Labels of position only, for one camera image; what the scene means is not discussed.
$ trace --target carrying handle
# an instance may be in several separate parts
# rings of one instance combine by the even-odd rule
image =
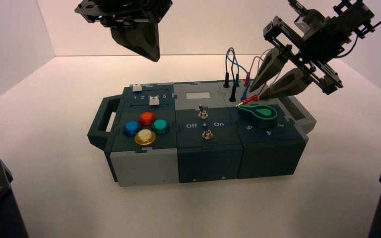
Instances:
[[[113,130],[107,132],[106,128],[109,124],[110,116],[118,110],[121,100],[122,95],[104,98],[88,131],[90,143],[101,150],[104,150],[109,137],[113,134]]]

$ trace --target round button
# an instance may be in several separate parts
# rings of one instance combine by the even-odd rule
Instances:
[[[156,134],[164,134],[169,130],[169,125],[163,119],[158,119],[152,125],[152,129]]]
[[[155,121],[155,115],[151,112],[144,112],[139,116],[139,123],[142,125],[151,125]]]
[[[138,145],[149,145],[155,140],[155,133],[149,129],[143,129],[135,136],[135,142]]]
[[[136,121],[128,121],[123,128],[123,133],[126,136],[134,136],[139,130],[141,130],[141,125],[139,123]]]

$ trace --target toggle switch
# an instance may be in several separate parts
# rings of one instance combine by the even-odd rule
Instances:
[[[204,127],[204,132],[202,134],[202,137],[205,139],[205,140],[210,140],[212,138],[214,138],[214,132],[212,132],[210,129],[208,129],[208,127],[206,126],[206,124],[202,124],[202,126]]]
[[[208,113],[206,113],[206,111],[203,109],[203,106],[202,104],[199,105],[199,114],[198,114],[198,117],[201,118],[201,119],[207,119],[208,118]]]

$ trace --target blue wire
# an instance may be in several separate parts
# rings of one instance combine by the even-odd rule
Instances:
[[[233,62],[233,60],[230,59],[230,55],[229,55],[230,52],[231,52],[231,50],[228,50],[228,51],[227,51],[226,57],[227,57],[227,59],[228,59],[230,62]],[[237,62],[237,58],[235,58],[235,60],[234,60],[234,64],[237,65],[237,73],[238,73],[238,74],[240,74],[240,69],[242,69],[246,74],[248,73],[248,71],[247,71],[243,66],[241,66],[241,65]]]

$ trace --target gray panel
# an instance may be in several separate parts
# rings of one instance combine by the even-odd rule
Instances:
[[[143,150],[110,155],[121,187],[179,182],[177,149]]]
[[[209,92],[210,98],[187,99],[186,93]],[[190,82],[173,85],[173,93],[176,96],[175,107],[177,110],[199,110],[199,104],[204,108],[224,108],[226,107],[223,96],[216,82]]]
[[[299,125],[303,131],[308,134],[313,130],[316,125],[316,119],[309,113],[309,111],[296,99],[294,96],[280,99],[290,114],[293,116],[294,122]]]

